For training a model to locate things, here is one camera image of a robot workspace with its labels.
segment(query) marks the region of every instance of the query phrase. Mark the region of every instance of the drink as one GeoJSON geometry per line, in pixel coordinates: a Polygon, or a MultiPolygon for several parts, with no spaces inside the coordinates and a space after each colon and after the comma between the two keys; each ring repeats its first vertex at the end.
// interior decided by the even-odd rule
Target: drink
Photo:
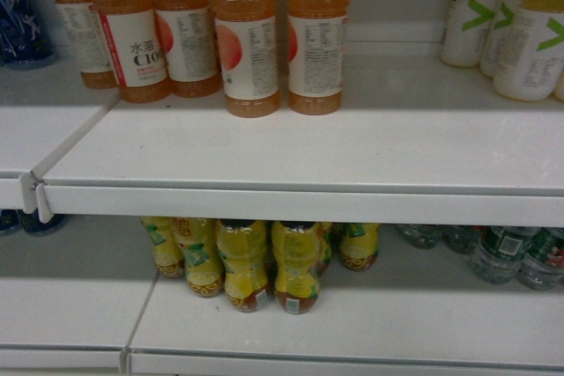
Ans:
{"type": "Polygon", "coordinates": [[[92,0],[55,0],[85,86],[116,86],[112,63],[92,0]]]}
{"type": "Polygon", "coordinates": [[[173,92],[201,97],[221,88],[209,0],[156,0],[160,40],[173,92]]]}
{"type": "Polygon", "coordinates": [[[278,264],[275,295],[290,314],[308,311],[319,295],[316,266],[323,227],[315,222],[275,222],[272,247],[278,264]]]}
{"type": "Polygon", "coordinates": [[[341,106],[349,0],[289,0],[289,103],[301,114],[341,106]]]}
{"type": "Polygon", "coordinates": [[[538,231],[525,226],[488,227],[472,255],[472,270],[490,284],[506,284],[515,277],[538,231]]]}
{"type": "Polygon", "coordinates": [[[255,118],[280,105],[276,0],[213,0],[227,110],[255,118]]]}
{"type": "Polygon", "coordinates": [[[564,229],[543,228],[517,272],[517,280],[537,291],[554,288],[564,276],[564,229]]]}
{"type": "Polygon", "coordinates": [[[264,308],[270,286],[266,275],[266,223],[220,219],[216,244],[226,269],[226,294],[245,313],[264,308]]]}
{"type": "Polygon", "coordinates": [[[153,0],[93,0],[122,99],[146,103],[171,92],[153,0]]]}
{"type": "Polygon", "coordinates": [[[479,64],[498,0],[450,0],[441,60],[448,65],[479,64]]]}
{"type": "Polygon", "coordinates": [[[514,100],[548,97],[564,69],[564,0],[522,0],[493,87],[514,100]]]}

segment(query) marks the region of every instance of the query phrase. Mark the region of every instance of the clear water bottle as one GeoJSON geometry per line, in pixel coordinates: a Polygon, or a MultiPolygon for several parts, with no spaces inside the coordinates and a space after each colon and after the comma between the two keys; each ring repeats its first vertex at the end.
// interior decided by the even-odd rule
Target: clear water bottle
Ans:
{"type": "Polygon", "coordinates": [[[513,279],[540,228],[490,226],[471,258],[472,270],[480,279],[494,285],[513,279]]]}
{"type": "Polygon", "coordinates": [[[396,229],[412,246],[428,250],[439,245],[442,236],[442,225],[398,224],[396,229]]]}
{"type": "Polygon", "coordinates": [[[517,273],[517,280],[537,291],[554,288],[564,276],[564,228],[543,228],[517,273]]]}

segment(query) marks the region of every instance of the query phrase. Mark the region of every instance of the bottle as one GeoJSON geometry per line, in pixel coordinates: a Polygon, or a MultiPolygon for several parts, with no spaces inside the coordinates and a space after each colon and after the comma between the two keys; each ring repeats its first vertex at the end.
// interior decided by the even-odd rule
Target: bottle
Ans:
{"type": "Polygon", "coordinates": [[[341,106],[349,0],[288,0],[289,104],[301,114],[341,106]]]}
{"type": "Polygon", "coordinates": [[[209,0],[155,0],[173,92],[202,97],[221,88],[209,0]]]}
{"type": "Polygon", "coordinates": [[[450,0],[441,60],[470,68],[479,64],[498,0],[450,0]]]}
{"type": "Polygon", "coordinates": [[[55,0],[85,86],[116,86],[106,40],[92,0],[55,0]]]}
{"type": "Polygon", "coordinates": [[[564,0],[522,0],[493,77],[501,96],[548,97],[564,69],[564,0]]]}
{"type": "Polygon", "coordinates": [[[378,229],[380,224],[347,224],[339,244],[341,262],[349,270],[370,269],[378,257],[378,229]]]}
{"type": "Polygon", "coordinates": [[[256,118],[280,105],[276,0],[212,0],[227,110],[256,118]]]}
{"type": "Polygon", "coordinates": [[[170,217],[143,216],[141,224],[151,237],[152,261],[162,276],[184,276],[184,255],[174,243],[170,217]]]}
{"type": "Polygon", "coordinates": [[[442,225],[398,224],[396,229],[416,248],[428,250],[441,242],[442,225]]]}
{"type": "Polygon", "coordinates": [[[488,227],[471,257],[472,270],[490,284],[506,284],[515,277],[539,231],[527,226],[488,227]]]}
{"type": "Polygon", "coordinates": [[[564,228],[543,228],[517,272],[517,280],[537,291],[554,288],[564,277],[564,228]]]}
{"type": "Polygon", "coordinates": [[[275,222],[272,248],[278,264],[275,295],[290,314],[308,311],[319,295],[316,266],[323,227],[317,222],[275,222]]]}
{"type": "Polygon", "coordinates": [[[500,0],[495,9],[495,16],[487,34],[486,43],[479,60],[479,70],[487,77],[493,77],[497,62],[507,40],[513,17],[521,0],[500,0]]]}
{"type": "Polygon", "coordinates": [[[93,0],[123,100],[146,103],[171,92],[152,0],[93,0]]]}
{"type": "Polygon", "coordinates": [[[263,220],[220,219],[216,245],[226,269],[229,301],[245,313],[264,308],[270,286],[266,274],[266,223],[263,220]]]}

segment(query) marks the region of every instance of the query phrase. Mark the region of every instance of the white shelf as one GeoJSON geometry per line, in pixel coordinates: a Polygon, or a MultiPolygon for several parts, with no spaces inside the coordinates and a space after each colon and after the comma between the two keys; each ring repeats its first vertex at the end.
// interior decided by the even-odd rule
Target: white shelf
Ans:
{"type": "Polygon", "coordinates": [[[160,278],[131,343],[132,371],[265,374],[520,374],[564,371],[564,288],[477,279],[466,256],[418,250],[384,226],[364,273],[335,259],[314,307],[288,314],[274,299],[255,313],[225,295],[196,297],[160,278]]]}
{"type": "Polygon", "coordinates": [[[155,278],[133,217],[0,237],[0,367],[120,369],[155,278]]]}

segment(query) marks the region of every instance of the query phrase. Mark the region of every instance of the water bottle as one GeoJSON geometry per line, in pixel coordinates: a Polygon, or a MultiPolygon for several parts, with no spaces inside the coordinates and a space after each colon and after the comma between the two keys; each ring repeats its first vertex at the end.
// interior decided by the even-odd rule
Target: water bottle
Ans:
{"type": "Polygon", "coordinates": [[[517,273],[517,280],[537,291],[554,288],[564,276],[564,228],[543,228],[517,273]]]}
{"type": "Polygon", "coordinates": [[[490,226],[474,250],[472,270],[490,284],[506,284],[515,277],[539,231],[536,227],[490,226]]]}

